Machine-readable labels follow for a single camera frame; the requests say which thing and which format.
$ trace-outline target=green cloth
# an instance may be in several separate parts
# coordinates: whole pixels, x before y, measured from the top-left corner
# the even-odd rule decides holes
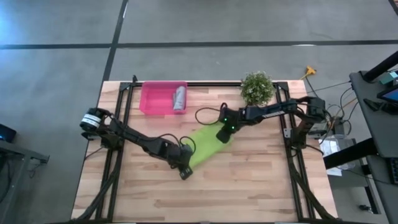
[[[229,141],[224,144],[217,139],[216,134],[223,127],[223,123],[216,123],[209,126],[204,126],[189,135],[197,146],[195,153],[189,161],[189,166],[194,168],[196,165],[208,159],[210,156],[223,150],[233,140],[232,136]],[[188,144],[192,149],[194,145],[189,139],[182,140],[183,144]]]

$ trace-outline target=pink bin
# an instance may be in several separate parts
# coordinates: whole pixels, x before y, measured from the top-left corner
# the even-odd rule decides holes
[[[173,94],[180,86],[185,87],[185,108],[175,111],[173,110]],[[148,115],[185,114],[187,110],[187,86],[186,82],[144,82],[139,109]]]

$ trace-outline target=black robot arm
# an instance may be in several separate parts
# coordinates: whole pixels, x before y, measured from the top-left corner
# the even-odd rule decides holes
[[[104,121],[111,118],[109,125]],[[139,131],[130,128],[113,117],[113,114],[101,108],[90,108],[84,115],[80,127],[85,131],[82,136],[99,136],[101,144],[108,148],[118,150],[123,139],[140,146],[150,156],[167,161],[172,169],[178,168],[182,179],[192,174],[189,161],[193,154],[191,147],[182,144],[177,139],[177,144],[164,138],[150,138]]]
[[[307,111],[299,108],[299,105],[306,105]],[[217,138],[226,143],[231,134],[239,131],[243,126],[251,126],[260,123],[263,119],[280,116],[283,114],[294,114],[301,118],[301,123],[292,128],[290,143],[292,147],[303,149],[306,145],[306,136],[315,123],[325,119],[325,101],[316,97],[305,96],[299,99],[289,99],[283,103],[276,103],[269,106],[247,106],[237,111],[231,110],[223,103],[220,109],[219,121],[224,126],[217,134]]]

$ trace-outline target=black desk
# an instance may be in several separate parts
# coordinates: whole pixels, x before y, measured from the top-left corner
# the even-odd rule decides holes
[[[352,73],[349,78],[372,137],[326,156],[325,166],[329,169],[365,157],[373,178],[389,183],[387,164],[383,158],[398,157],[398,116],[373,111],[363,101],[365,98],[381,101],[376,95],[385,89],[384,86],[378,82],[365,82],[360,73]],[[398,223],[398,185],[374,183],[389,222]]]

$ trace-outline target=table leg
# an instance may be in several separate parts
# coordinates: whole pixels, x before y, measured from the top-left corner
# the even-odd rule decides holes
[[[0,141],[0,151],[11,154],[21,154],[30,159],[37,159],[40,163],[46,164],[49,161],[49,155],[44,155],[30,149],[25,149],[23,147],[17,146],[15,144],[8,143],[6,141]]]
[[[30,159],[22,156],[21,161],[18,164],[18,168],[15,169],[15,173],[12,174],[11,185],[7,192],[6,198],[3,201],[4,208],[0,214],[0,223],[12,223],[12,219],[15,218],[14,205],[16,203],[16,194],[22,186],[23,175],[26,174],[29,166]]]
[[[374,145],[373,138],[361,141],[354,146],[350,146],[339,152],[330,154],[323,158],[326,169],[343,165],[365,156],[377,154],[376,146]]]

